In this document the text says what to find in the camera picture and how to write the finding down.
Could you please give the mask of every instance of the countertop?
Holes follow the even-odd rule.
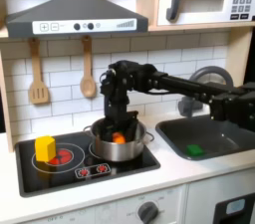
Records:
[[[16,156],[8,152],[6,135],[1,134],[0,223],[19,223],[47,217],[255,166],[255,150],[202,161],[179,157],[154,129],[158,122],[175,118],[179,118],[179,115],[171,113],[140,118],[155,136],[155,141],[147,147],[159,161],[160,169],[30,198],[23,198],[19,194]]]

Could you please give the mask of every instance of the wooden utensil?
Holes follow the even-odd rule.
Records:
[[[81,81],[81,91],[86,98],[92,98],[96,94],[96,84],[92,77],[92,38],[83,38],[84,44],[84,77]]]
[[[47,103],[49,101],[49,92],[45,84],[42,82],[39,58],[40,41],[38,39],[30,39],[29,46],[32,56],[32,67],[34,74],[34,82],[29,90],[29,99],[33,104]]]

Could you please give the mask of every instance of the gray range hood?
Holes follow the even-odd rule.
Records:
[[[51,0],[6,18],[10,38],[146,32],[147,18],[106,0]]]

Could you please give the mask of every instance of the silver pot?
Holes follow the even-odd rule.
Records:
[[[118,144],[101,140],[98,136],[96,136],[97,127],[101,121],[102,119],[99,119],[93,123],[92,126],[84,128],[84,130],[89,127],[91,128],[90,134],[93,138],[92,151],[96,156],[107,161],[123,162],[132,160],[142,153],[144,148],[143,138],[148,132],[146,132],[146,128],[141,122],[138,123],[135,139],[133,141],[125,144]]]

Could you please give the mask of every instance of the yellow toy cheese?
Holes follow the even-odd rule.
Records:
[[[36,160],[49,162],[56,156],[56,142],[49,136],[42,136],[35,141]]]

